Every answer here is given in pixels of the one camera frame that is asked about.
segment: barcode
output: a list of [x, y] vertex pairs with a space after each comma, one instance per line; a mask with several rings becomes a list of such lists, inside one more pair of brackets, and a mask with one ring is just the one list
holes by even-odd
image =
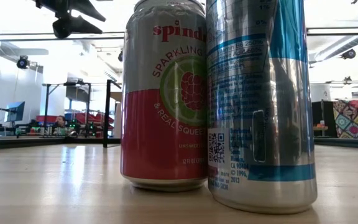
[[224, 134], [208, 134], [208, 160], [211, 162], [224, 163]]

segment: person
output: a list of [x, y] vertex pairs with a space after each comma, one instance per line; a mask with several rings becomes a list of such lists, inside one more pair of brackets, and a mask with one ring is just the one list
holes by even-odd
[[58, 128], [64, 128], [66, 126], [66, 119], [64, 116], [57, 116], [55, 120], [55, 125]]

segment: silver can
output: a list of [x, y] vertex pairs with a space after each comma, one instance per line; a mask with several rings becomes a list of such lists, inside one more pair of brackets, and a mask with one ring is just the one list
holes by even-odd
[[209, 0], [208, 186], [227, 206], [317, 198], [303, 0]]
[[121, 174], [162, 191], [207, 178], [206, 21], [195, 0], [146, 0], [124, 46]]

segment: desk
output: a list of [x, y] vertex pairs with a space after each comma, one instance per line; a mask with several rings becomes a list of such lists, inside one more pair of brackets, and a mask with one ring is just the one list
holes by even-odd
[[358, 223], [358, 149], [316, 146], [319, 197], [296, 215], [259, 215], [215, 202], [206, 187], [160, 193], [131, 187], [120, 147], [0, 150], [0, 224]]
[[313, 131], [327, 131], [328, 127], [324, 126], [324, 127], [313, 127]]

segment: computer monitor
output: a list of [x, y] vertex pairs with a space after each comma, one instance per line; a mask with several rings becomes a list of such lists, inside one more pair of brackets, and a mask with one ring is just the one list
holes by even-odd
[[15, 122], [15, 121], [22, 121], [23, 120], [23, 113], [24, 113], [24, 102], [17, 102], [8, 104], [6, 116], [6, 122]]

